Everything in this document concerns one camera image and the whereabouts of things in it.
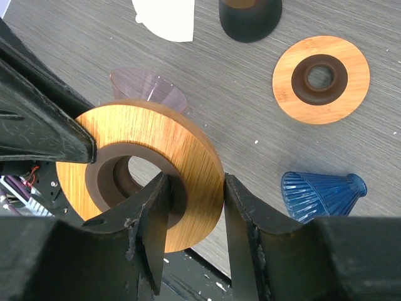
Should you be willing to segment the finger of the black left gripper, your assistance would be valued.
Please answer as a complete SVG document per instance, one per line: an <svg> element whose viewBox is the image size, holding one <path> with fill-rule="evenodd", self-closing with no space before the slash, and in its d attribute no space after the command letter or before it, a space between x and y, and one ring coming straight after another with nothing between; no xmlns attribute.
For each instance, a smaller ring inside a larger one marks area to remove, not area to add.
<svg viewBox="0 0 401 301"><path fill-rule="evenodd" d="M94 106L1 22L1 160L89 163L94 138L76 118Z"/></svg>

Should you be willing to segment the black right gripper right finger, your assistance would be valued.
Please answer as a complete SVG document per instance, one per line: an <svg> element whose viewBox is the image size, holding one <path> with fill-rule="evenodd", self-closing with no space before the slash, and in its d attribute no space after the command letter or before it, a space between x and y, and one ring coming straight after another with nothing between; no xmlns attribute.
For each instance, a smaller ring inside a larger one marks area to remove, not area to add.
<svg viewBox="0 0 401 301"><path fill-rule="evenodd" d="M224 210L235 300L399 300L400 219L299 223L226 174Z"/></svg>

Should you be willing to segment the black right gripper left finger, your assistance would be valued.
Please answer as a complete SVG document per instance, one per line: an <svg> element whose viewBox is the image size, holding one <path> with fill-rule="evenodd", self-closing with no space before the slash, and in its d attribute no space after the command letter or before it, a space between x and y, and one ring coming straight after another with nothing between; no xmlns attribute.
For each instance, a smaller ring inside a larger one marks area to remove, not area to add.
<svg viewBox="0 0 401 301"><path fill-rule="evenodd" d="M1 218L2 300L153 300L162 283L169 177L81 226Z"/></svg>

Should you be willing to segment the blue glass dripper cone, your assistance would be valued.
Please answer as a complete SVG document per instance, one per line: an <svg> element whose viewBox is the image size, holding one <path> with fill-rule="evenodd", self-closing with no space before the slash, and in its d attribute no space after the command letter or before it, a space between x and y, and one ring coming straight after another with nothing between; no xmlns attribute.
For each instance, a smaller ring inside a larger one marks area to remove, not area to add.
<svg viewBox="0 0 401 301"><path fill-rule="evenodd" d="M332 176L289 171L281 178L281 194L291 218L308 223L320 216L348 216L368 192L356 174Z"/></svg>

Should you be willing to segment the bamboo dripper ring holder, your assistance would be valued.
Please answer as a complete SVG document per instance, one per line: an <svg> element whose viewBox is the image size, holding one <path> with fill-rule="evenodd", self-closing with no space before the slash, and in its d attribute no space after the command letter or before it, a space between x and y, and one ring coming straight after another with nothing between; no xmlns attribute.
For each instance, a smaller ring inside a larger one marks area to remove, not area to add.
<svg viewBox="0 0 401 301"><path fill-rule="evenodd" d="M137 190L128 161L140 157L172 178L174 205L165 252L190 248L214 229L224 201L224 172L198 126L175 110L140 100L91 109L77 122L95 139L96 162L57 162L56 170L67 200L82 219L100 215Z"/></svg>

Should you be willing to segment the white paper coffee filter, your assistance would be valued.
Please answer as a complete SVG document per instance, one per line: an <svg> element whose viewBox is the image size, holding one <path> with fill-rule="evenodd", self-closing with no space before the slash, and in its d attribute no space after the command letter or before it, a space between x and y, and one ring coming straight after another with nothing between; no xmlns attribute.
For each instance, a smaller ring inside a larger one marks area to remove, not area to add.
<svg viewBox="0 0 401 301"><path fill-rule="evenodd" d="M194 0L132 0L135 21L151 33L176 43L194 39Z"/></svg>

